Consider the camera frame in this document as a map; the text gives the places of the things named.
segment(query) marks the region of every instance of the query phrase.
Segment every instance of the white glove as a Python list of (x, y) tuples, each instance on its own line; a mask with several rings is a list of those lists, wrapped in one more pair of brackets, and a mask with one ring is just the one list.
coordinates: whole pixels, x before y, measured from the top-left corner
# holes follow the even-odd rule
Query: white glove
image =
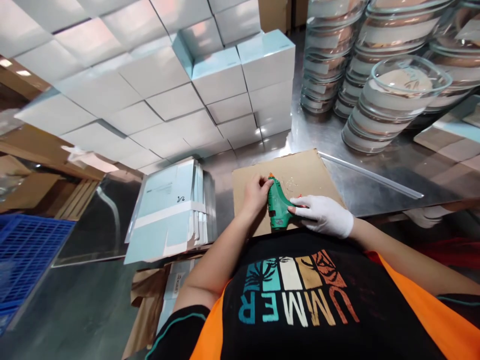
[(330, 197), (308, 195), (298, 198), (293, 197), (290, 202), (296, 206), (305, 205), (309, 207), (295, 207), (294, 214), (312, 219), (313, 221), (301, 221), (312, 231), (340, 239), (347, 238), (352, 232), (354, 216)]

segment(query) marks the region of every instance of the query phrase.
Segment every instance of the metal table surface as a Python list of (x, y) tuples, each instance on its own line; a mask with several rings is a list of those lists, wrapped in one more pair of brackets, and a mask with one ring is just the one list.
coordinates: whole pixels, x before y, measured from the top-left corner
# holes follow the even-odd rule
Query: metal table surface
[(350, 150), (341, 138), (344, 119), (337, 117), (333, 111), (312, 115), (300, 106), (305, 33), (294, 33), (291, 39), (296, 44), (291, 131), (202, 161), (203, 168), (211, 173), (215, 181), (219, 233), (234, 217), (233, 170), (312, 148), (423, 194), (420, 199), (411, 198), (324, 158), (323, 162), (345, 205), (357, 217), (480, 198), (480, 173), (414, 143), (416, 132), (402, 133), (380, 154)]
[[(365, 155), (350, 150), (343, 143), (341, 130), (345, 120), (332, 111), (321, 116), (304, 112), (299, 100), (305, 32), (293, 33), (290, 38), (296, 44), (291, 131), (201, 160), (204, 170), (215, 182), (218, 233), (234, 217), (233, 170), (312, 148), (423, 194), (422, 198), (413, 199), (344, 165), (324, 159), (345, 205), (357, 217), (480, 198), (480, 173), (414, 143), (414, 133), (401, 134), (380, 154)], [(108, 175), (100, 185), (110, 202), (95, 194), (54, 266), (125, 256), (128, 246), (124, 240), (132, 213), (135, 214), (141, 180), (128, 172), (113, 177)], [(117, 217), (113, 208), (117, 208)]]

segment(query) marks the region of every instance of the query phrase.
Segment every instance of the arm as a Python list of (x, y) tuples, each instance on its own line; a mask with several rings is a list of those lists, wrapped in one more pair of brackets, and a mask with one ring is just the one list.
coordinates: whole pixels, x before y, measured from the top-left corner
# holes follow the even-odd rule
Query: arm
[(480, 295), (480, 285), (432, 258), (355, 219), (350, 238), (368, 251), (375, 251), (398, 273), (434, 296), (441, 294)]
[(241, 211), (193, 268), (178, 293), (173, 311), (191, 305), (211, 309), (232, 276), (255, 218), (267, 203), (273, 180), (255, 175), (245, 187)]
[(390, 266), (417, 285), (437, 296), (440, 294), (480, 295), (480, 285), (451, 268), (395, 240), (370, 223), (355, 218), (350, 211), (325, 196), (292, 198), (294, 205), (288, 210), (301, 217), (302, 223), (312, 231), (351, 238), (365, 250), (379, 253)]

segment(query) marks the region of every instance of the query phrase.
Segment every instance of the orange vest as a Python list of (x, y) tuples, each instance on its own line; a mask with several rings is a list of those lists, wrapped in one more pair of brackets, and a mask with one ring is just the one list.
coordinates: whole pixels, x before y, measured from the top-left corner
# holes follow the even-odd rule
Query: orange vest
[[(449, 360), (479, 360), (480, 330), (378, 257), (443, 355)], [(190, 360), (220, 360), (224, 294), (225, 290), (206, 318)]]

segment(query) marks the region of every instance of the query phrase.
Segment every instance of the metal rod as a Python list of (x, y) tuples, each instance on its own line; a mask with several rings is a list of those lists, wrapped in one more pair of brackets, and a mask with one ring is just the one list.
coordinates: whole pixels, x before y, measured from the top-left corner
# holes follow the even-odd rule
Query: metal rod
[(333, 157), (333, 156), (328, 155), (328, 154), (326, 154), (324, 152), (321, 152), (321, 151), (319, 151), (318, 153), (324, 159), (330, 160), (334, 163), (337, 163), (337, 164), (343, 165), (343, 166), (345, 166), (349, 169), (352, 169), (352, 170), (354, 170), (354, 171), (356, 171), (356, 172), (358, 172), (362, 175), (365, 175), (366, 177), (368, 177), (370, 179), (373, 179), (373, 180), (379, 182), (380, 184), (383, 184), (383, 185), (385, 185), (385, 186), (387, 186), (387, 187), (389, 187), (389, 188), (391, 188), (395, 191), (398, 191), (399, 193), (404, 194), (404, 195), (406, 195), (406, 196), (408, 196), (412, 199), (418, 200), (418, 199), (421, 199), (421, 198), (424, 197), (424, 194), (422, 194), (418, 191), (415, 191), (415, 190), (413, 190), (409, 187), (406, 187), (402, 184), (399, 184), (398, 182), (395, 182), (393, 180), (387, 179), (386, 177), (380, 176), (380, 175), (378, 175), (374, 172), (366, 170), (366, 169), (364, 169), (360, 166), (353, 165), (349, 162), (346, 162), (346, 161), (341, 160), (339, 158)]

